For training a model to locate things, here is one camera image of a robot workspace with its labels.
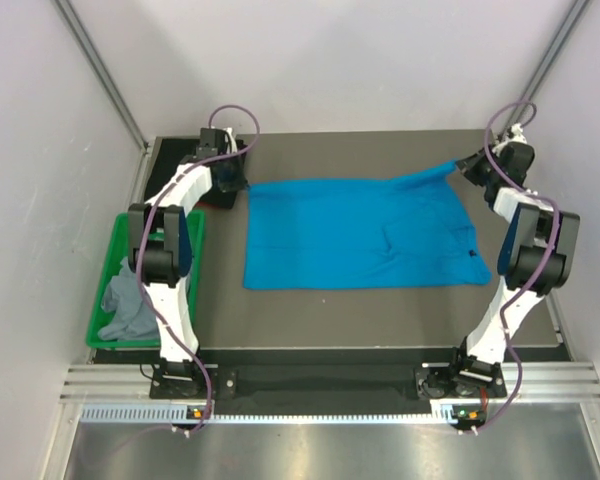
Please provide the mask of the blue t shirt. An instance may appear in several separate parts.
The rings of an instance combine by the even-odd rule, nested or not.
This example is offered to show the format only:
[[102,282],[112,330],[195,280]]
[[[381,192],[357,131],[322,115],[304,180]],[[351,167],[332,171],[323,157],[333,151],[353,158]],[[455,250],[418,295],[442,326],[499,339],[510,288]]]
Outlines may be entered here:
[[491,273],[448,178],[453,162],[391,179],[261,183],[248,195],[243,285],[345,290],[486,285]]

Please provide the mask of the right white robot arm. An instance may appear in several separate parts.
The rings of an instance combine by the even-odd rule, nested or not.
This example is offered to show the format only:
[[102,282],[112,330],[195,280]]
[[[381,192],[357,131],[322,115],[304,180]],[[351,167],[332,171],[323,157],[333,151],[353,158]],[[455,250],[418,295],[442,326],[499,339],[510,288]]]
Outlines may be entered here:
[[489,208],[508,222],[497,261],[499,284],[479,325],[463,340],[464,361],[447,370],[449,388],[467,396],[478,389],[486,370],[504,360],[512,339],[531,310],[570,276],[581,218],[556,211],[524,187],[535,150],[523,126],[513,125],[456,166],[472,184],[485,189]]

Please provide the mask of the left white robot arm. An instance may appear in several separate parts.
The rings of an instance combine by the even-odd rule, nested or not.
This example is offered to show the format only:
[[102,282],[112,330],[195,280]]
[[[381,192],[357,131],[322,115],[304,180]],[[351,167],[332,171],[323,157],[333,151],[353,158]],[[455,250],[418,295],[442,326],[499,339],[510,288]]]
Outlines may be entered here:
[[195,253],[187,217],[214,188],[221,192],[246,188],[245,154],[246,145],[231,128],[203,128],[194,152],[180,161],[158,193],[131,205],[127,213],[129,268],[156,318],[161,361],[178,365],[172,384],[189,397],[204,390],[207,374],[191,363],[199,340],[188,305]]

